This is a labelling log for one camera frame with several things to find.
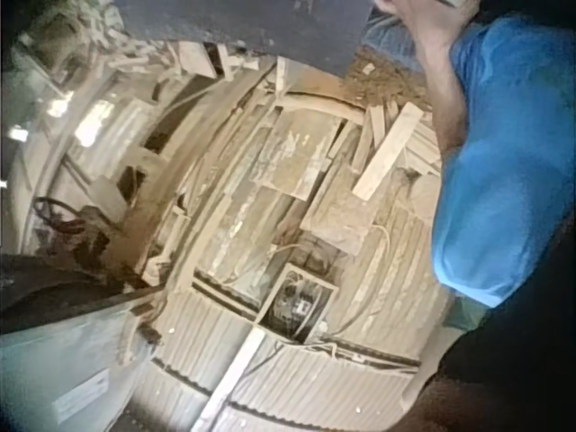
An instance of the wood debris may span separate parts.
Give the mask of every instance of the wood debris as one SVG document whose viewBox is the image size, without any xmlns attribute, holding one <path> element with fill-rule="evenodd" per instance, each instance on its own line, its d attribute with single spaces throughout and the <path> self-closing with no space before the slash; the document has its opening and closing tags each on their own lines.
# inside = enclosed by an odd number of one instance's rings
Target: wood debris
<svg viewBox="0 0 576 432">
<path fill-rule="evenodd" d="M 422 110 L 416 105 L 412 103 L 404 105 L 390 133 L 354 186 L 354 195 L 363 200 L 370 200 L 404 149 L 422 114 Z"/>
<path fill-rule="evenodd" d="M 255 165 L 254 182 L 307 201 L 340 122 L 313 110 L 283 111 Z"/>
<path fill-rule="evenodd" d="M 178 58 L 182 69 L 186 72 L 208 78 L 216 77 L 214 65 L 208 57 L 206 48 L 200 42 L 179 41 Z"/>
</svg>

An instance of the electrical wire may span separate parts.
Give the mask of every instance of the electrical wire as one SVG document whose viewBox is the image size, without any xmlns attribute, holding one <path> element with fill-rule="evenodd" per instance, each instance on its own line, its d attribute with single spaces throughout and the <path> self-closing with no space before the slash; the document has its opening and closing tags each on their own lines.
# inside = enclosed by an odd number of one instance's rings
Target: electrical wire
<svg viewBox="0 0 576 432">
<path fill-rule="evenodd" d="M 381 230 L 385 236 L 386 249 L 384 250 L 384 253 L 382 254 L 382 258 L 380 258 L 380 261 L 382 261 L 383 259 L 386 258 L 386 255 L 388 254 L 388 251 L 390 250 L 390 233 L 382 225 L 373 224 L 372 226 L 377 228 L 378 230 Z M 346 330 L 348 330 L 350 328 L 350 326 L 352 326 L 355 322 L 357 322 L 365 314 L 365 312 L 368 310 L 368 307 L 373 303 L 374 297 L 376 296 L 377 293 L 378 293 L 378 285 L 374 284 L 374 287 L 373 287 L 372 291 L 370 292 L 370 295 L 364 297 L 364 303 L 362 303 L 362 305 L 360 305 L 360 308 L 358 308 L 358 310 L 356 311 L 356 314 L 351 319 L 349 319 L 344 325 L 342 325 L 342 327 L 340 327 L 338 330 L 328 334 L 328 336 L 333 338 L 334 336 L 341 335 Z"/>
</svg>

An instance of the corrugated roof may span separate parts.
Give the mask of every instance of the corrugated roof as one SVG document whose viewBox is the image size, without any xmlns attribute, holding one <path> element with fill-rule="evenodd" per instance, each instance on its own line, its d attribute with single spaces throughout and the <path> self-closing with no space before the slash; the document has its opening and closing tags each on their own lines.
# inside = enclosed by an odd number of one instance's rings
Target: corrugated roof
<svg viewBox="0 0 576 432">
<path fill-rule="evenodd" d="M 210 391 L 250 331 L 245 321 L 198 292 L 169 294 L 155 327 L 164 341 L 157 358 Z"/>
<path fill-rule="evenodd" d="M 366 268 L 379 242 L 385 242 L 388 235 L 390 245 L 378 265 L 378 273 L 364 290 L 359 289 L 361 281 L 349 277 L 353 281 L 347 282 L 347 274 L 343 275 L 337 300 L 326 317 L 328 333 L 338 331 L 355 318 L 339 338 L 418 360 L 432 329 L 441 320 L 450 294 L 438 285 L 432 272 L 430 228 L 393 197 L 388 196 L 387 200 L 377 218 L 387 234 L 374 228 L 358 257 L 346 267 L 350 273 L 362 265 Z M 364 303 L 368 303 L 367 308 L 359 314 Z"/>
<path fill-rule="evenodd" d="M 274 352 L 267 339 L 248 370 Z M 232 400 L 294 423 L 347 430 L 382 430 L 401 416 L 408 377 L 385 374 L 320 353 L 285 347 L 238 384 Z"/>
<path fill-rule="evenodd" d="M 150 364 L 130 400 L 130 413 L 149 430 L 189 432 L 209 396 Z"/>
</svg>

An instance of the wooden beam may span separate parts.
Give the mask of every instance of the wooden beam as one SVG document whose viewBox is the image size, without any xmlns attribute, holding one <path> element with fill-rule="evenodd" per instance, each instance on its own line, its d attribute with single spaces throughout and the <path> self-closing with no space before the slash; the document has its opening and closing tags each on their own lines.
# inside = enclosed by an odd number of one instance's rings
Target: wooden beam
<svg viewBox="0 0 576 432">
<path fill-rule="evenodd" d="M 370 118 L 370 112 L 366 111 L 364 114 L 364 124 L 362 126 L 362 134 L 360 135 L 360 140 L 358 141 L 358 147 L 354 154 L 354 159 L 352 159 L 352 170 L 360 174 L 364 170 L 364 165 L 368 159 L 368 153 L 370 152 L 370 145 L 373 141 L 373 129 L 372 120 Z"/>
<path fill-rule="evenodd" d="M 336 141 L 334 141 L 334 144 L 332 144 L 330 151 L 328 152 L 328 159 L 334 159 L 337 156 L 340 149 L 342 149 L 342 145 L 347 140 L 348 135 L 350 135 L 350 133 L 355 128 L 356 128 L 356 125 L 352 121 L 346 122 L 346 124 L 344 125 L 344 128 L 342 129 L 342 131 L 340 132 L 340 134 L 336 138 Z"/>
<path fill-rule="evenodd" d="M 202 43 L 179 41 L 178 58 L 182 69 L 186 72 L 208 78 L 216 78 L 216 70 Z"/>
<path fill-rule="evenodd" d="M 396 158 L 404 149 L 422 114 L 422 110 L 413 103 L 404 105 L 400 116 L 391 127 L 390 133 L 376 151 L 358 183 L 356 183 L 353 190 L 354 195 L 365 201 L 372 197 L 392 168 L 392 165 L 394 165 Z"/>
<path fill-rule="evenodd" d="M 212 424 L 218 417 L 222 406 L 240 381 L 250 360 L 252 360 L 260 345 L 262 345 L 265 337 L 266 332 L 261 328 L 254 327 L 250 330 L 228 370 L 216 386 L 206 405 L 204 405 L 200 417 L 192 426 L 192 432 L 208 432 L 212 430 Z"/>
<path fill-rule="evenodd" d="M 234 79 L 234 74 L 232 73 L 232 67 L 230 65 L 230 59 L 228 56 L 228 49 L 223 43 L 218 44 L 218 54 L 220 55 L 220 63 L 222 64 L 222 70 L 224 71 L 224 79 L 226 81 L 232 81 Z"/>
<path fill-rule="evenodd" d="M 336 99 L 311 94 L 287 94 L 278 99 L 277 104 L 289 111 L 304 108 L 342 117 L 360 126 L 364 124 L 364 110 Z"/>
<path fill-rule="evenodd" d="M 374 147 L 378 149 L 386 136 L 386 120 L 384 119 L 383 105 L 369 106 L 370 121 L 372 123 L 372 134 L 374 136 Z"/>
<path fill-rule="evenodd" d="M 208 242 L 216 232 L 216 229 L 219 227 L 222 218 L 231 204 L 232 199 L 229 196 L 223 195 L 220 198 L 220 201 L 214 208 L 214 212 L 196 236 L 192 246 L 188 250 L 184 251 L 182 256 L 178 258 L 172 271 L 175 275 L 174 288 L 176 290 L 184 291 L 192 286 L 194 270 L 196 269 L 198 260 L 200 259 L 202 252 L 206 249 L 206 246 L 208 246 Z M 166 288 L 172 288 L 172 284 L 167 283 Z"/>
</svg>

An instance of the sawdust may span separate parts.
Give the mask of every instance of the sawdust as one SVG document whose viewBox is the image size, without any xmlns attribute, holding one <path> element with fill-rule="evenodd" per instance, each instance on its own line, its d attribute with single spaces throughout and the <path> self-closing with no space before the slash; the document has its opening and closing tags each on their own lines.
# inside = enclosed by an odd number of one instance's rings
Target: sawdust
<svg viewBox="0 0 576 432">
<path fill-rule="evenodd" d="M 369 74 L 364 70 L 372 63 Z M 395 100 L 400 106 L 412 102 L 419 108 L 430 110 L 424 76 L 394 63 L 366 46 L 356 51 L 354 61 L 344 77 L 344 88 L 363 105 L 381 104 L 382 100 Z"/>
</svg>

